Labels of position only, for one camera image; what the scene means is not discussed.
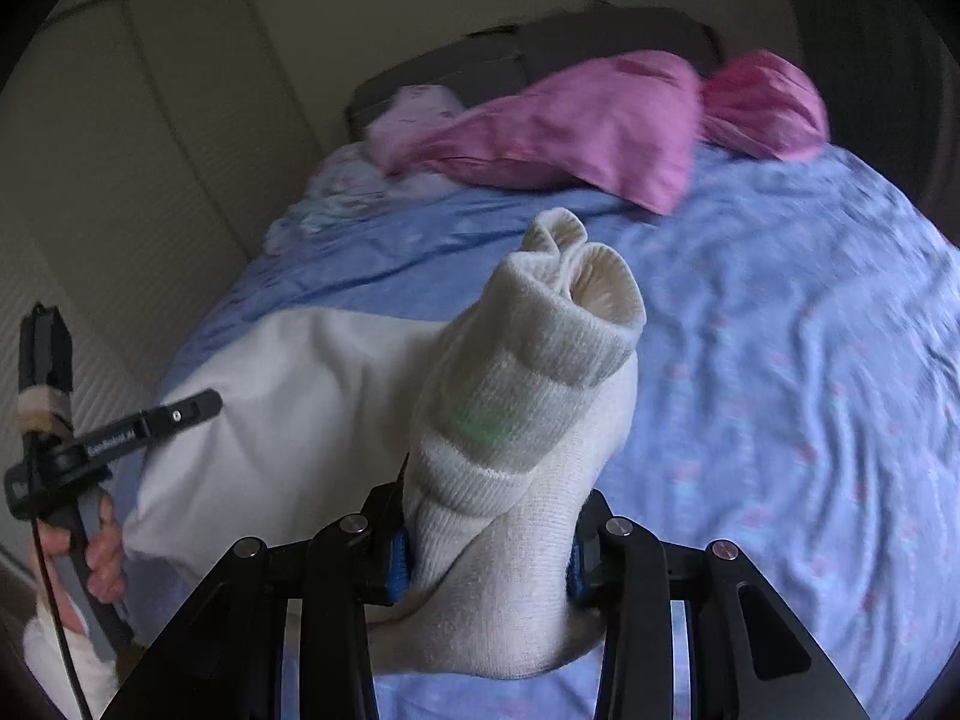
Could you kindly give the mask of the left hand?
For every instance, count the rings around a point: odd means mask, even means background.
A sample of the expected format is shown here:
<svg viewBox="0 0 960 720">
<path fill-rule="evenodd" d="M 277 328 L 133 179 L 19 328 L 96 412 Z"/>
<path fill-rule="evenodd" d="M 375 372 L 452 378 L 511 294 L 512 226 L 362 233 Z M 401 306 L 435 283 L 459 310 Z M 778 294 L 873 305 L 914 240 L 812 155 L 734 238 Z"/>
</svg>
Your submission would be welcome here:
<svg viewBox="0 0 960 720">
<path fill-rule="evenodd" d="M 39 600 L 47 611 L 57 608 L 65 629 L 85 635 L 85 618 L 70 600 L 60 582 L 53 561 L 66 556 L 70 551 L 71 536 L 65 528 L 52 527 L 46 522 L 37 523 L 39 546 L 31 556 L 31 570 L 36 578 Z M 114 515 L 114 502 L 109 494 L 99 496 L 99 528 L 89 539 L 85 553 L 89 569 L 86 588 L 99 603 L 112 605 L 122 600 L 125 593 L 124 545 L 122 528 Z"/>
</svg>

